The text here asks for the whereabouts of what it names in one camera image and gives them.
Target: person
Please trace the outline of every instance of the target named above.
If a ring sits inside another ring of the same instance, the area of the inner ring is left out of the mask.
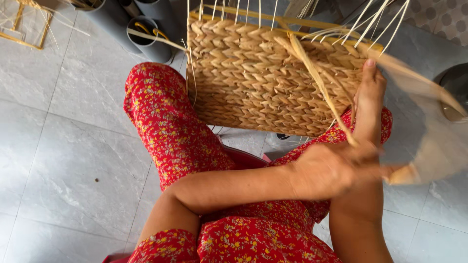
[[[399,166],[378,163],[392,116],[386,80],[368,59],[342,115],[357,147],[333,126],[264,168],[236,169],[197,118],[184,78],[158,63],[128,76],[124,110],[159,172],[156,201],[129,263],[392,262],[382,233],[382,179]],[[329,213],[333,249],[312,234]]]

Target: gray cylinder container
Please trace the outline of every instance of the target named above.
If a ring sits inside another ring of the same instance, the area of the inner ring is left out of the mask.
[[[140,22],[143,24],[146,29],[149,30],[151,35],[153,34],[153,29],[158,28],[156,23],[151,18],[143,15],[137,16],[130,20],[128,23],[128,28],[138,30],[137,27],[135,27],[135,22]],[[135,46],[137,46],[141,52],[143,52],[143,54],[145,54],[152,62],[164,63],[171,58],[171,49],[167,44],[128,33],[127,35],[128,38],[135,44]]]
[[[81,12],[126,50],[135,54],[141,53],[140,49],[128,39],[127,24],[130,17],[117,0],[103,0],[98,8]]]
[[[121,6],[123,6],[131,18],[141,15],[140,9],[138,9],[138,6],[135,5],[133,0],[119,0],[119,3]]]
[[[159,29],[172,42],[178,43],[182,36],[182,26],[172,10],[169,0],[135,0],[145,16],[153,18]]]

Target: gray tile floor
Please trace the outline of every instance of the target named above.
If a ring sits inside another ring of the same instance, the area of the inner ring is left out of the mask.
[[[0,40],[0,260],[100,262],[132,251],[161,194],[159,178],[122,110],[124,81],[144,61],[70,9],[91,37],[52,20],[59,48]],[[402,25],[390,53],[433,78],[466,62],[468,50]],[[185,75],[179,53],[171,66]],[[389,82],[394,128],[384,162],[413,158],[424,115]],[[299,137],[215,127],[223,142],[255,155],[286,152]],[[383,229],[396,262],[466,262],[468,177],[385,186]],[[328,219],[314,233],[331,245]]]

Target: red floral pants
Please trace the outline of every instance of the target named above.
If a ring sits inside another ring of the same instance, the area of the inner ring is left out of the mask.
[[[185,80],[176,70],[158,63],[136,65],[128,76],[125,92],[124,110],[153,158],[161,190],[188,174],[235,167],[218,138],[198,119],[187,97]],[[342,119],[351,130],[354,129],[349,111]],[[381,120],[381,143],[384,143],[392,126],[392,116],[386,108],[382,110]],[[294,161],[312,144],[344,140],[345,134],[335,125],[268,166]],[[184,230],[160,232],[142,242],[130,262],[299,261],[304,260],[304,255],[317,256],[318,251],[321,251],[323,262],[335,261],[333,252],[311,234],[314,223],[320,222],[328,210],[328,200],[267,201],[233,207],[202,217],[204,224],[197,242]],[[256,236],[255,231],[266,234]],[[291,239],[292,232],[301,238]],[[278,245],[282,240],[290,242],[289,247]],[[169,253],[168,249],[178,253]]]

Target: woven basket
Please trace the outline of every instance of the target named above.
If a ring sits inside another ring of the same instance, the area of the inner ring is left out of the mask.
[[[206,15],[199,20],[191,12],[187,31],[189,98],[205,123],[317,137],[334,122],[317,84],[288,51],[287,30]],[[332,45],[335,40],[301,44],[342,114],[361,82],[368,46]]]

